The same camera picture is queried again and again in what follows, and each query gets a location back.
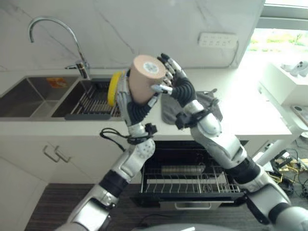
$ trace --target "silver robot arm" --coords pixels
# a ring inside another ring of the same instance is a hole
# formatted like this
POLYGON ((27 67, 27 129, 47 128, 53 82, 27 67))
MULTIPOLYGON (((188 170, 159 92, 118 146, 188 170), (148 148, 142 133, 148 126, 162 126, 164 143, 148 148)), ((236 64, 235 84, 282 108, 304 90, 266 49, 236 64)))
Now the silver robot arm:
POLYGON ((97 231, 105 229, 120 194, 138 174, 145 161, 155 152, 152 139, 157 131, 155 126, 141 123, 157 102, 154 95, 144 106, 134 103, 128 89, 129 71, 122 76, 117 86, 117 104, 128 127, 130 143, 128 149, 118 158, 99 184, 93 186, 84 199, 75 207, 67 222, 57 231, 97 231))
POLYGON ((181 67, 165 54, 159 60, 173 75, 174 87, 155 85, 152 89, 178 100, 184 113, 177 115, 177 127, 190 127, 194 140, 204 146, 235 183, 245 190, 247 206, 255 218, 262 224, 272 224, 279 231, 307 231, 308 211, 291 206, 284 191, 247 156, 240 141, 223 131, 211 110, 197 101, 194 88, 181 67))

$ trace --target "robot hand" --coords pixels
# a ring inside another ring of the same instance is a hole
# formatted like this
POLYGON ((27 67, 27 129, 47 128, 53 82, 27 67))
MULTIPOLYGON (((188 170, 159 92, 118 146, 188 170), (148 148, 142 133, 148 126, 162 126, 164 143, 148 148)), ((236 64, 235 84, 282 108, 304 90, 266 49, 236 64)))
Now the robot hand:
POLYGON ((193 85, 187 79, 186 73, 180 67, 180 65, 175 62, 166 54, 161 54, 157 57, 167 69, 167 78, 172 80, 172 87, 165 85, 152 85, 152 89, 156 92, 167 93, 172 98, 176 99, 181 107, 184 107, 188 103, 197 99, 196 93, 193 85))
POLYGON ((119 106, 121 116, 125 120, 128 129, 131 126, 135 126, 143 121, 145 116, 152 109, 154 104, 157 102, 159 98, 159 93, 156 93, 146 105, 138 105, 136 104, 129 91, 128 86, 128 78, 129 78, 130 70, 126 72, 125 75, 119 80, 117 86, 117 104, 119 106))

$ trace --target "open dishwasher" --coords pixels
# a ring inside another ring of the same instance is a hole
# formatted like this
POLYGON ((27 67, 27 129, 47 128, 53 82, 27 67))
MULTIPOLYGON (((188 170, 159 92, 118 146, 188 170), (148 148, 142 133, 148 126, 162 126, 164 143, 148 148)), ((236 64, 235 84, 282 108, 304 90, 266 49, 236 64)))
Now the open dishwasher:
POLYGON ((236 205, 244 193, 195 141, 156 141, 142 169, 139 206, 210 210, 236 205))

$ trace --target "wall socket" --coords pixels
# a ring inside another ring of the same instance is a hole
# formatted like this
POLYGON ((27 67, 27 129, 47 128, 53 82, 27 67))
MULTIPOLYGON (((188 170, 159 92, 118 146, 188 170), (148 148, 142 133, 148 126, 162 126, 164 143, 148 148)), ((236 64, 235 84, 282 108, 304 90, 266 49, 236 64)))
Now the wall socket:
POLYGON ((232 49, 236 47, 237 41, 238 36, 235 34, 201 32, 198 44, 200 47, 232 49))

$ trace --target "stainless steel sink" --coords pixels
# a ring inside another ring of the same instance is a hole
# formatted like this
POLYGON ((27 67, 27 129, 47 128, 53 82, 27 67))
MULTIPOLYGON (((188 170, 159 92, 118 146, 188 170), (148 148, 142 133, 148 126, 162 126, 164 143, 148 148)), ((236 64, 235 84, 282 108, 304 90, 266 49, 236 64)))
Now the stainless steel sink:
POLYGON ((78 77, 61 77, 51 86, 47 77, 26 77, 0 98, 0 117, 48 117, 78 77))
POLYGON ((0 98, 0 120, 120 120, 107 104, 110 78, 25 77, 0 98))
POLYGON ((120 120, 117 106, 107 103, 110 75, 80 80, 59 105, 52 117, 66 120, 120 120))

